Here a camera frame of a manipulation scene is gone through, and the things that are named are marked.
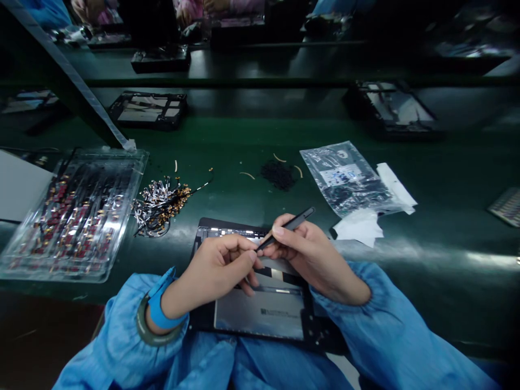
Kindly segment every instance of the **person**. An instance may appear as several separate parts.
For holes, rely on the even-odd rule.
[[[71,4],[83,23],[98,26],[119,22],[117,0],[72,0]]]
[[[177,23],[183,30],[195,19],[202,18],[204,11],[208,14],[262,14],[264,5],[264,0],[175,0]]]
[[[277,242],[258,256],[285,258],[305,278],[315,301],[341,329],[349,358],[364,378],[392,389],[499,388],[428,329],[381,268],[346,262],[310,222],[294,232],[284,229],[293,217],[275,220],[271,233]],[[156,309],[143,302],[151,289],[156,297],[159,276],[132,275],[108,301],[99,335],[64,367],[54,388],[227,389],[232,381],[237,389],[352,389],[322,354],[249,337],[186,334],[189,312],[196,307],[236,284],[254,294],[253,268],[262,267],[255,248],[239,235],[204,240],[181,277],[158,295]],[[157,310],[181,323],[173,329],[158,326]]]
[[[61,29],[72,24],[63,0],[20,0],[44,30]]]

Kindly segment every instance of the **green surface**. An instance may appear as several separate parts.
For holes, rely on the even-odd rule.
[[[342,254],[379,263],[431,329],[466,353],[500,356],[514,336],[519,234],[486,208],[505,188],[519,184],[518,135],[458,132],[439,144],[384,144],[368,138],[348,119],[202,116],[186,118],[175,133],[134,129],[128,135],[150,152],[142,186],[163,174],[173,176],[174,160],[182,182],[192,187],[204,183],[210,167],[214,182],[190,198],[163,238],[133,238],[132,220],[104,284],[1,281],[0,288],[105,303],[134,272],[161,274],[172,265],[183,271],[202,217],[269,226],[282,213],[314,205],[312,222],[329,234],[339,218],[298,151],[350,140],[373,166],[387,162],[419,205],[411,216],[381,218],[385,238],[378,239],[375,249],[355,241],[337,242]],[[102,145],[78,118],[38,138],[4,132],[0,139],[4,145],[25,147]],[[273,153],[303,170],[303,179],[289,192],[239,174],[258,175]],[[14,228],[0,223],[0,248]]]
[[[6,41],[20,57],[23,44]],[[374,57],[363,44],[339,47],[255,47],[229,53],[193,49],[188,72],[136,74],[131,66],[135,49],[90,50],[59,45],[65,57],[90,87],[191,87],[191,88],[311,88],[345,87],[356,80],[403,79],[415,86],[513,86],[520,84],[514,71],[482,77],[466,72],[421,70],[412,58]],[[31,61],[24,62],[29,67]],[[27,86],[45,80],[33,69],[10,69],[0,77],[0,86]],[[58,69],[47,72],[50,80]]]

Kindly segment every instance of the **clear plastic bag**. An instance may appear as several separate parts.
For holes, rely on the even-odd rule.
[[[358,209],[379,215],[404,205],[381,181],[350,141],[300,151],[327,203],[341,218]]]

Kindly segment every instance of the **pile of cables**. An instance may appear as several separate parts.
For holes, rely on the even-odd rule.
[[[168,233],[171,224],[170,218],[180,212],[190,196],[213,181],[213,168],[210,169],[210,172],[210,180],[193,191],[188,184],[181,185],[180,177],[175,178],[177,184],[174,187],[172,187],[170,176],[164,176],[164,183],[162,180],[152,180],[152,183],[139,193],[143,200],[136,199],[132,204],[138,226],[134,237],[139,235],[157,238]]]

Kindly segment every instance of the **plastic tray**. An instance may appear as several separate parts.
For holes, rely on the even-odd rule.
[[[125,233],[148,152],[78,150],[0,257],[1,279],[102,283]]]

